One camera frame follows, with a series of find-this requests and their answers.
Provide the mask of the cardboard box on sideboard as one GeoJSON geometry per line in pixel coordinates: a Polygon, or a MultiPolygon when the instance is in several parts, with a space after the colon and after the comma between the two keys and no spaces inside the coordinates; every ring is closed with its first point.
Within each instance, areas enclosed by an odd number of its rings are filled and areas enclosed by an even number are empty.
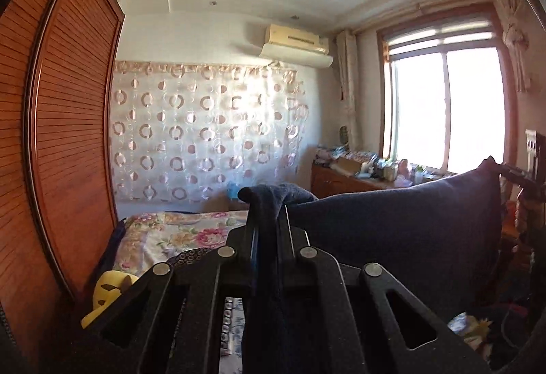
{"type": "Polygon", "coordinates": [[[355,176],[368,171],[369,162],[360,162],[358,160],[351,160],[347,157],[339,157],[330,164],[330,167],[338,173],[348,176],[355,176]]]}

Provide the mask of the blue floral white towel blanket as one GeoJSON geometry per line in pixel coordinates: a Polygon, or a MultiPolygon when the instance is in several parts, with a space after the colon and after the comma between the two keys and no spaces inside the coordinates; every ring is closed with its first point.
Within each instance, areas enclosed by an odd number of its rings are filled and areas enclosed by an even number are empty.
{"type": "Polygon", "coordinates": [[[226,297],[220,337],[220,374],[238,374],[243,372],[243,299],[226,297]]]}

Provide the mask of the bright window with wooden frame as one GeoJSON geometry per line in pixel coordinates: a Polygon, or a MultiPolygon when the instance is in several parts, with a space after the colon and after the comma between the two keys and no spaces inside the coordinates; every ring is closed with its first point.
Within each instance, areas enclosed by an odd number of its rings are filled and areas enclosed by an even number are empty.
{"type": "Polygon", "coordinates": [[[439,174],[517,155],[516,83],[493,4],[434,11],[378,30],[381,156],[439,174]]]}

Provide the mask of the yellow plush toy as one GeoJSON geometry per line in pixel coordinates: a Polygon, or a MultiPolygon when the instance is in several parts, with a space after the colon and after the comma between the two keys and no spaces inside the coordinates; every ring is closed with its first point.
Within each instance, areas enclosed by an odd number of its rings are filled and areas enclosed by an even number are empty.
{"type": "Polygon", "coordinates": [[[82,318],[82,328],[87,328],[95,318],[99,317],[122,293],[129,290],[137,280],[137,276],[122,271],[104,272],[95,284],[95,290],[92,294],[94,309],[82,318]]]}

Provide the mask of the dark circle-patterned pillow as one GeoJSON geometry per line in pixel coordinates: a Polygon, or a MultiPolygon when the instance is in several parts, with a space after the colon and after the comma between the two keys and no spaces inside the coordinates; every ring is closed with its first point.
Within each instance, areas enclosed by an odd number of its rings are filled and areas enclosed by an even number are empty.
{"type": "Polygon", "coordinates": [[[200,247],[191,250],[186,250],[175,257],[169,258],[167,263],[175,269],[185,268],[198,263],[206,255],[217,251],[215,248],[200,247]]]}

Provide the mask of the long wooden sideboard cabinet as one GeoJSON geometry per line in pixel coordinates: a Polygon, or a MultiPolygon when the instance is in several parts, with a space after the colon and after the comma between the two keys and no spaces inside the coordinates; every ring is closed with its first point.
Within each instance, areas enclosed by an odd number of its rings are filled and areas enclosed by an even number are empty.
{"type": "Polygon", "coordinates": [[[317,198],[333,195],[372,192],[394,189],[393,182],[377,179],[357,179],[336,172],[329,167],[311,166],[310,192],[317,198]]]}

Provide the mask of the white wall air conditioner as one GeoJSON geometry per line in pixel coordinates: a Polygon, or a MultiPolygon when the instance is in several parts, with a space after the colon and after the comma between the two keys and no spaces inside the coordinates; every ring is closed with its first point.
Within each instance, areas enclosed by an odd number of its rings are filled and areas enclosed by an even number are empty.
{"type": "Polygon", "coordinates": [[[333,63],[327,37],[278,24],[265,30],[259,57],[315,69],[326,69],[333,63]]]}

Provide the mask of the beige tied window curtain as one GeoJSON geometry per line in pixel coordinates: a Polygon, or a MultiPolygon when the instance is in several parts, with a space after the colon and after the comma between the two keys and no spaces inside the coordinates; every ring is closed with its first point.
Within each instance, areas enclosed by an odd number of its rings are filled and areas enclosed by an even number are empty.
{"type": "Polygon", "coordinates": [[[524,62],[525,52],[529,49],[529,38],[521,29],[519,20],[519,11],[524,7],[524,0],[494,0],[494,5],[503,27],[503,43],[510,54],[516,92],[529,92],[531,80],[524,62]]]}

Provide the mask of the wooden louvered wardrobe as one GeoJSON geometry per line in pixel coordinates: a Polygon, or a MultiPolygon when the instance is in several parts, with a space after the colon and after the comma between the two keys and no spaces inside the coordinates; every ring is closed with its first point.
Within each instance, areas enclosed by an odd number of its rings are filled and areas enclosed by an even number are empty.
{"type": "Polygon", "coordinates": [[[123,20],[117,0],[1,0],[1,306],[32,365],[116,225],[107,125],[123,20]]]}

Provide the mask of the pink floral bed sheet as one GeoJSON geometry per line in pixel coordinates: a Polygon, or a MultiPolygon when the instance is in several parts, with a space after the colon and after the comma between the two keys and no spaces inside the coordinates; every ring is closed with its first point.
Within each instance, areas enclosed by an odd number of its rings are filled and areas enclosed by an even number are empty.
{"type": "Polygon", "coordinates": [[[246,224],[246,210],[185,214],[143,213],[124,220],[115,271],[141,276],[154,264],[201,248],[224,246],[229,232],[246,224]]]}

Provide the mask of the circle-patterned sheer curtain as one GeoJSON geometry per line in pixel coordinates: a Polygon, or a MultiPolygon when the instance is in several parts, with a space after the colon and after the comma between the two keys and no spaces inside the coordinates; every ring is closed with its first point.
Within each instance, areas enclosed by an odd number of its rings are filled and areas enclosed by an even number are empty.
{"type": "Polygon", "coordinates": [[[110,150],[118,202],[202,204],[286,182],[309,109],[297,72],[271,66],[117,61],[110,150]]]}

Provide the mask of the navy blue printed t-shirt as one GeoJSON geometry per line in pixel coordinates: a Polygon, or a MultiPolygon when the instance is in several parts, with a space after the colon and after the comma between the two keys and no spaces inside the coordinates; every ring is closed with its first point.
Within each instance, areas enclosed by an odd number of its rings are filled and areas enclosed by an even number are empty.
{"type": "Polygon", "coordinates": [[[365,373],[485,373],[448,326],[483,298],[501,235],[490,162],[407,189],[314,197],[297,185],[239,191],[255,232],[255,290],[245,307],[243,369],[291,373],[278,264],[278,218],[340,264],[365,373]]]}

